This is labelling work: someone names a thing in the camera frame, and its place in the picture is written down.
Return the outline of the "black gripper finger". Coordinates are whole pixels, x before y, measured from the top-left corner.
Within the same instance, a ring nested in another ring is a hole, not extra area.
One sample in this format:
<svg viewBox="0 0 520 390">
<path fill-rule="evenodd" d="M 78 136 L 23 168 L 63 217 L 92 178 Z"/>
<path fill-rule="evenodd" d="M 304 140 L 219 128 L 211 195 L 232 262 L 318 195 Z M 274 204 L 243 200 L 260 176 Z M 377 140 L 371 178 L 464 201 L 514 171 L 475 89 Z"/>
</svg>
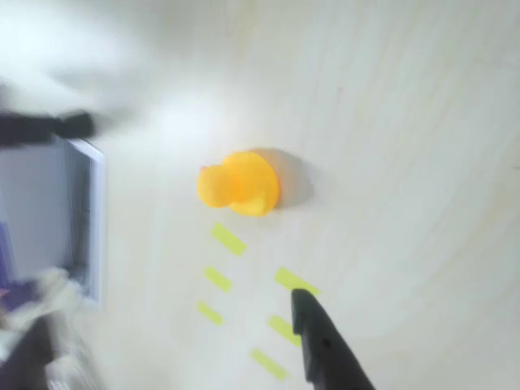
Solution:
<svg viewBox="0 0 520 390">
<path fill-rule="evenodd" d="M 326 310 L 308 290 L 291 292 L 292 330 L 301 337 L 305 379 L 315 389 L 374 390 Z"/>
</svg>

